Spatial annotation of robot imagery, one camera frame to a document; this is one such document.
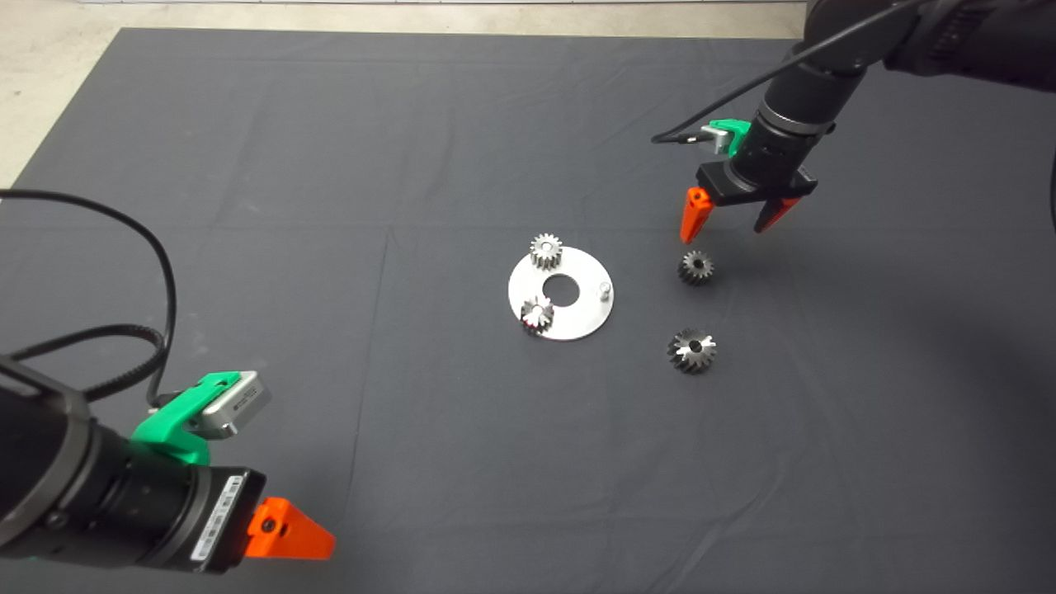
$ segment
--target label sticker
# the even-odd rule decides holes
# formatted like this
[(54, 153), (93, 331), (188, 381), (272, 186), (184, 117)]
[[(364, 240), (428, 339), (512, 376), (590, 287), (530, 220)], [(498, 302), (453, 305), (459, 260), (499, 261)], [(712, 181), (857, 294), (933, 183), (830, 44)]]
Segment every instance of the label sticker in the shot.
[(212, 547), (220, 538), (220, 531), (224, 527), (224, 522), (227, 521), (227, 516), (231, 513), (231, 506), (234, 505), (239, 489), (242, 488), (242, 480), (241, 475), (227, 478), (223, 490), (220, 491), (220, 498), (216, 499), (216, 504), (213, 505), (212, 513), (209, 514), (209, 521), (205, 523), (205, 530), (202, 531), (202, 536), (199, 537), (194, 551), (191, 552), (192, 561), (204, 561), (209, 558)]

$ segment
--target screw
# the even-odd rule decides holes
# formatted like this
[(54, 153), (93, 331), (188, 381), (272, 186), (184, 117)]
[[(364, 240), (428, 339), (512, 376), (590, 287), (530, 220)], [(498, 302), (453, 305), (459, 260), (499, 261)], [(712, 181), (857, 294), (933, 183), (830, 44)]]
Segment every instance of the screw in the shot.
[(62, 530), (68, 521), (70, 521), (70, 517), (62, 512), (52, 512), (44, 518), (44, 525), (48, 526), (48, 530), (57, 531)]

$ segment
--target large gear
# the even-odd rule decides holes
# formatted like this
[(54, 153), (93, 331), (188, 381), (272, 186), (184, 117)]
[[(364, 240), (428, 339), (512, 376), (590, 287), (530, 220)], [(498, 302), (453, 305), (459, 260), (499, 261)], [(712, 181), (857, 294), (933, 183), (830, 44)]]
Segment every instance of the large gear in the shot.
[(528, 249), (531, 256), (531, 263), (544, 271), (548, 271), (561, 263), (561, 240), (552, 234), (536, 236)]
[(667, 356), (675, 369), (683, 373), (700, 373), (715, 359), (715, 340), (708, 334), (686, 328), (667, 345)]
[(708, 254), (694, 249), (678, 263), (678, 276), (686, 284), (699, 285), (712, 279), (715, 274), (715, 263)]
[(539, 334), (553, 322), (553, 303), (544, 296), (535, 296), (521, 305), (521, 323), (525, 330)]

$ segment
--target concrete floor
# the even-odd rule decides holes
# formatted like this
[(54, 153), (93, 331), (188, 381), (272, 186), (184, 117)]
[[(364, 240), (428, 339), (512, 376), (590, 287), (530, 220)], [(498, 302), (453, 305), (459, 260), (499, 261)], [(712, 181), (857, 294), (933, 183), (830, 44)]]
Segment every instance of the concrete floor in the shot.
[(804, 3), (80, 4), (0, 0), (0, 187), (8, 187), (122, 26), (583, 35), (799, 35)]

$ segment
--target metal gear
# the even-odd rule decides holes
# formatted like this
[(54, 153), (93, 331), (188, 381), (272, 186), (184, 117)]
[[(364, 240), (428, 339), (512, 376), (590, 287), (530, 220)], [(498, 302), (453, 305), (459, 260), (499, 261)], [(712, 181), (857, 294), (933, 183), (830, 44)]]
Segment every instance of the metal gear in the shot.
[(667, 345), (672, 365), (682, 373), (700, 373), (715, 359), (715, 340), (708, 334), (686, 328)]
[(521, 323), (525, 330), (539, 334), (553, 322), (553, 303), (544, 296), (535, 296), (521, 305)]
[(715, 274), (715, 263), (708, 254), (694, 249), (678, 263), (678, 277), (686, 284), (700, 285), (712, 279)]
[(531, 263), (536, 267), (548, 271), (561, 263), (561, 240), (552, 234), (536, 236), (528, 249), (531, 256)]

